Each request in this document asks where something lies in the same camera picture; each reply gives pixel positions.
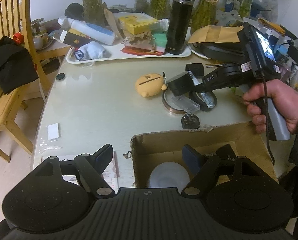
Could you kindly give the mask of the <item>person right hand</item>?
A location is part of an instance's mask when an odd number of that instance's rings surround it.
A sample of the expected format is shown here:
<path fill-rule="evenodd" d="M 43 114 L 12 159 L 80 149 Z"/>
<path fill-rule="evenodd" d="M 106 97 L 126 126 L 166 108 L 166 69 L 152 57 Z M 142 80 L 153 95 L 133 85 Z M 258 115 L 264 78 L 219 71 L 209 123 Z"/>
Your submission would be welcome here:
<path fill-rule="evenodd" d="M 298 92 L 277 79 L 268 81 L 265 85 L 256 83 L 243 95 L 244 104 L 247 105 L 247 112 L 252 117 L 256 132 L 262 134 L 266 131 L 266 117 L 252 102 L 265 95 L 273 101 L 274 106 L 285 119 L 288 131 L 291 134 L 297 133 Z"/>

